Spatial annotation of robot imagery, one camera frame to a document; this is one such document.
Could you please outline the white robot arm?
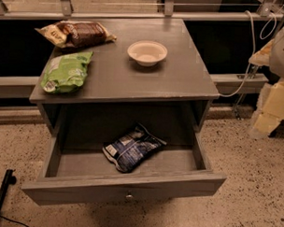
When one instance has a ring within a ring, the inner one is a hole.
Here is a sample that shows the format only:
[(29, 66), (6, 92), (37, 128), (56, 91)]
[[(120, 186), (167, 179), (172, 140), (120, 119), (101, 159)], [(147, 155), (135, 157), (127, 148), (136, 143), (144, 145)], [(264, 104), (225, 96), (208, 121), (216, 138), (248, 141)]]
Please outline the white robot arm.
[(251, 118), (249, 135), (260, 139), (270, 135), (284, 121), (284, 26), (263, 48), (249, 58), (256, 66), (268, 66), (279, 77), (273, 85), (264, 84)]

